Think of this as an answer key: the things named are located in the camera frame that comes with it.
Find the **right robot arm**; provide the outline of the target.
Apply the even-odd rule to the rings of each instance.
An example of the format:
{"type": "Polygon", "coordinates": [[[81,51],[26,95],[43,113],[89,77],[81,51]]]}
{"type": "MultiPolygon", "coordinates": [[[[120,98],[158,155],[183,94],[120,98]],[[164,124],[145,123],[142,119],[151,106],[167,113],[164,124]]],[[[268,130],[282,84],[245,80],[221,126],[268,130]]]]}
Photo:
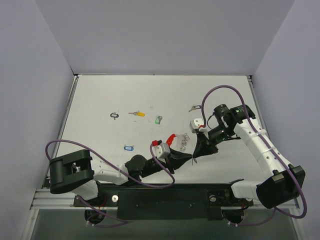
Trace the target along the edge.
{"type": "Polygon", "coordinates": [[[224,201],[230,205],[240,199],[258,200],[272,209],[300,195],[306,173],[301,166],[293,166],[283,157],[267,136],[255,114],[247,105],[228,108],[221,104],[213,112],[218,126],[207,130],[204,120],[196,118],[189,124],[197,135],[194,158],[218,152],[217,145],[231,137],[239,137],[258,163],[264,181],[238,180],[223,192],[224,201]]]}

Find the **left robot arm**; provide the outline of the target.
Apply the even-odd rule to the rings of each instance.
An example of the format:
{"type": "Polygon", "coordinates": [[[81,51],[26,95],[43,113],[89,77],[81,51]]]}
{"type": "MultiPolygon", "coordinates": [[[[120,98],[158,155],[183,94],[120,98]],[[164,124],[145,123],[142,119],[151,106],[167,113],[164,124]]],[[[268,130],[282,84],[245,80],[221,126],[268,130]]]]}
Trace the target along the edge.
{"type": "Polygon", "coordinates": [[[103,193],[98,187],[100,183],[108,182],[126,187],[136,184],[135,181],[123,175],[122,171],[140,182],[142,178],[163,169],[168,169],[173,174],[191,159],[191,154],[171,149],[166,158],[159,159],[163,166],[161,167],[154,158],[146,159],[137,154],[125,164],[118,165],[120,170],[117,170],[102,160],[93,159],[88,150],[78,150],[50,160],[50,193],[57,195],[73,192],[90,205],[97,206],[103,200],[103,193]]]}

